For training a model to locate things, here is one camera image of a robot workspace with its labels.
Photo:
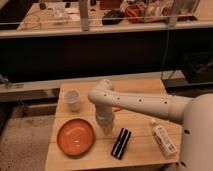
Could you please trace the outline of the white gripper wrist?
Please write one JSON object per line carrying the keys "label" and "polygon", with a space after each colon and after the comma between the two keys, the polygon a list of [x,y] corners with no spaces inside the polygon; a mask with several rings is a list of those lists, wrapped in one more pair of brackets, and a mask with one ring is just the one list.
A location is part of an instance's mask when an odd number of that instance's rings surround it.
{"label": "white gripper wrist", "polygon": [[96,105],[95,116],[97,123],[103,127],[103,133],[109,135],[112,133],[114,127],[114,113],[111,106]]}

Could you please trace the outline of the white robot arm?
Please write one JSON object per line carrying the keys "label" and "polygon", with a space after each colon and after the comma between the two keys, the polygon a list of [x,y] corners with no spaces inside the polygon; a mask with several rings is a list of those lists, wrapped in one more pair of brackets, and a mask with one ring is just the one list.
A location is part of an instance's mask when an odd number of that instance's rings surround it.
{"label": "white robot arm", "polygon": [[178,171],[213,171],[213,93],[190,98],[116,92],[104,79],[89,90],[88,99],[102,129],[114,121],[113,106],[181,124]]}

